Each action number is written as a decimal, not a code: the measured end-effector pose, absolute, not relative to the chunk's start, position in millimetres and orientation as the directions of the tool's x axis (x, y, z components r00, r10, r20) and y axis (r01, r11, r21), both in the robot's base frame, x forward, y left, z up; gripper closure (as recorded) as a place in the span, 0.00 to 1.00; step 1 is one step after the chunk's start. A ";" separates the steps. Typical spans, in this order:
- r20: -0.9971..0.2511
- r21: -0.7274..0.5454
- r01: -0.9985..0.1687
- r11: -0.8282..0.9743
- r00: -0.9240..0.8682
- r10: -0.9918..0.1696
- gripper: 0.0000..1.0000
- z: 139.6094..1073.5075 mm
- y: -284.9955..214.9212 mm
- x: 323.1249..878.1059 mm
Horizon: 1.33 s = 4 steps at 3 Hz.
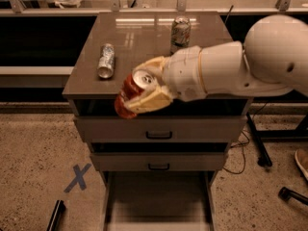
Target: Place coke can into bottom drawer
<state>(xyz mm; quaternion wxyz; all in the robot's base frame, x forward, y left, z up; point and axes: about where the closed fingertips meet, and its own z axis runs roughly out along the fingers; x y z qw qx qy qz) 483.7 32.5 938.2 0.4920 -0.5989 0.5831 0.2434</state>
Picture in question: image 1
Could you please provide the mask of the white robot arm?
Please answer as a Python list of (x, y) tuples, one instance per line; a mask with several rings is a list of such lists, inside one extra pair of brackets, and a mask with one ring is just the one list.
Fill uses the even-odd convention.
[(244, 42), (181, 49), (138, 65), (132, 77), (141, 93), (125, 95), (122, 102), (135, 114), (212, 94), (307, 94), (308, 25), (283, 14), (267, 16), (249, 29)]

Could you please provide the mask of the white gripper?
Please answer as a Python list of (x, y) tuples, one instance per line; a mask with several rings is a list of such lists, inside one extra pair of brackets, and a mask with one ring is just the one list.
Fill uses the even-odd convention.
[(141, 95), (124, 102), (124, 107), (135, 114), (144, 114), (161, 110), (171, 104), (172, 95), (181, 101), (190, 102), (204, 99), (206, 90), (201, 84), (199, 73), (199, 55), (201, 48), (193, 46), (178, 50), (170, 58), (156, 57), (136, 66), (132, 73), (146, 71), (156, 78), (161, 78), (168, 86), (157, 86), (145, 90)]

